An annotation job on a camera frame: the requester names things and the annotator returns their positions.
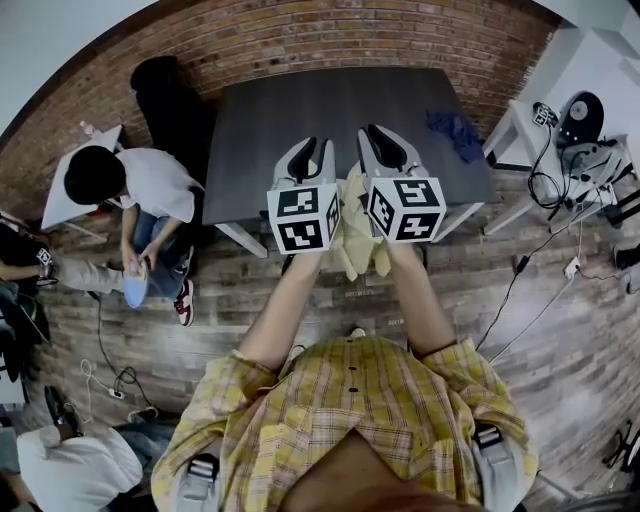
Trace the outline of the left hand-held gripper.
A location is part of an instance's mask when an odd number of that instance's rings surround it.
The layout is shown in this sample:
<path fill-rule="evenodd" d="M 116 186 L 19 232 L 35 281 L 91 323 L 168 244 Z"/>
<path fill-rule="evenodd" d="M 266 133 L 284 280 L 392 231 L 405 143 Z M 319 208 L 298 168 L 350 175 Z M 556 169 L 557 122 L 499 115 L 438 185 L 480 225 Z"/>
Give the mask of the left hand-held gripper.
<path fill-rule="evenodd" d="M 274 167 L 267 202 L 281 254 L 328 250 L 341 218 L 333 142 L 307 137 L 289 148 Z"/>

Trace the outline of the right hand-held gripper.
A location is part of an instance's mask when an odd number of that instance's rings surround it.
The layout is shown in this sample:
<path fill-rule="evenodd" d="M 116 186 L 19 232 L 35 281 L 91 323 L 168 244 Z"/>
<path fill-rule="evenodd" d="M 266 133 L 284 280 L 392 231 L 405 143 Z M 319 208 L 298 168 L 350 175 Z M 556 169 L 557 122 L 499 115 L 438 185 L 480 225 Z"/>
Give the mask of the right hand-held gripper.
<path fill-rule="evenodd" d="M 357 145 L 362 171 L 382 177 L 370 180 L 367 213 L 375 229 L 390 243 L 433 241 L 447 210 L 439 180 L 383 177 L 427 176 L 416 148 L 378 124 L 361 127 Z"/>

